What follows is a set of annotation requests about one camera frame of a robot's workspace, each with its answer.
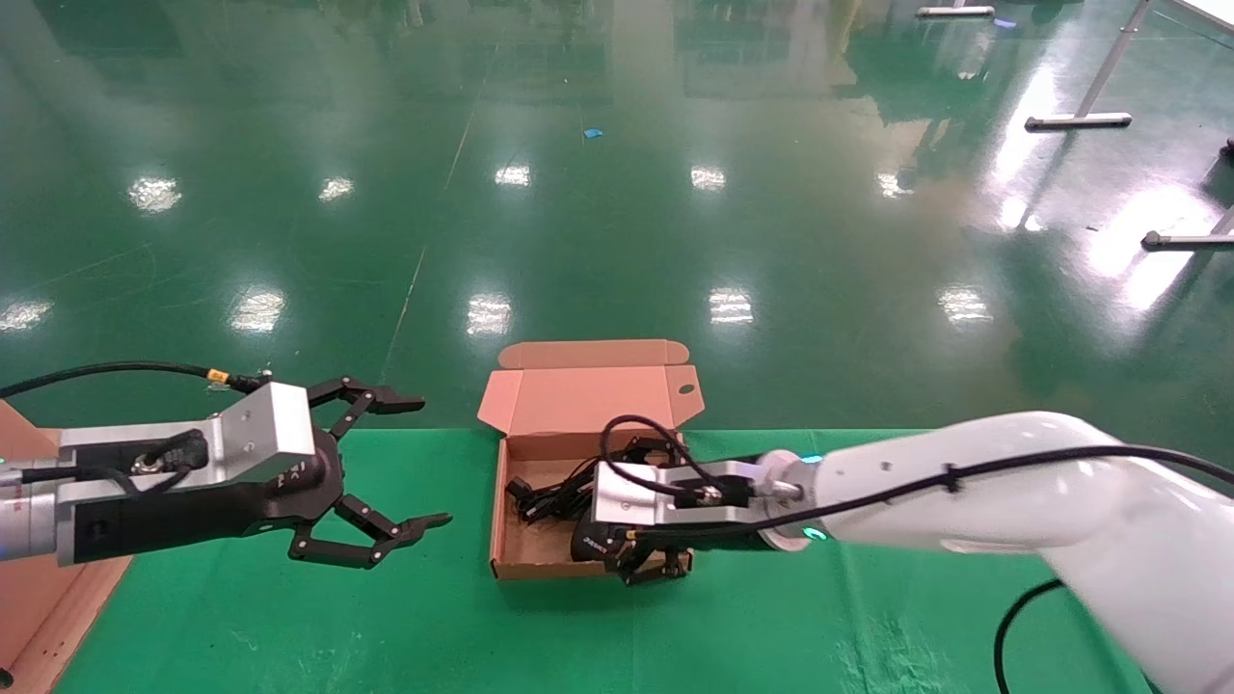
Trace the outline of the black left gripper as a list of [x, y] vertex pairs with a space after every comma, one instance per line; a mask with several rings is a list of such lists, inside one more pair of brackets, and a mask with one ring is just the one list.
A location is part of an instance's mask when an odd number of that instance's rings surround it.
[[[394, 550], [418, 545], [424, 535], [453, 521], [448, 512], [408, 517], [395, 524], [371, 505], [343, 493], [337, 440], [365, 414], [420, 412], [423, 398], [404, 396], [392, 387], [370, 387], [343, 375], [308, 387], [308, 408], [332, 401], [349, 404], [327, 433], [313, 435], [313, 454], [263, 483], [234, 483], [84, 503], [73, 511], [74, 564], [135, 556], [154, 550], [201, 545], [292, 531], [291, 561], [373, 571]], [[313, 538], [312, 531], [332, 511], [362, 531], [371, 545]]]

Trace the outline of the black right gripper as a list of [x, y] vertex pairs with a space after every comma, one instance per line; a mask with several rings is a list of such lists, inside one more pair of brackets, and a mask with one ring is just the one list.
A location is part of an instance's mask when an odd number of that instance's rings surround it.
[[[633, 438], [612, 458], [636, 466], [675, 466], [677, 451], [670, 440]], [[513, 501], [516, 517], [524, 524], [580, 520], [591, 508], [596, 470], [602, 459], [594, 456], [578, 462], [568, 474], [547, 485], [537, 487], [524, 477], [512, 477], [505, 483], [505, 491]], [[633, 531], [628, 524], [581, 520], [573, 532], [573, 561], [598, 561], [605, 571], [615, 572], [626, 587], [638, 587], [653, 580], [686, 578], [701, 550], [774, 550], [759, 532], [665, 542], [631, 538]]]

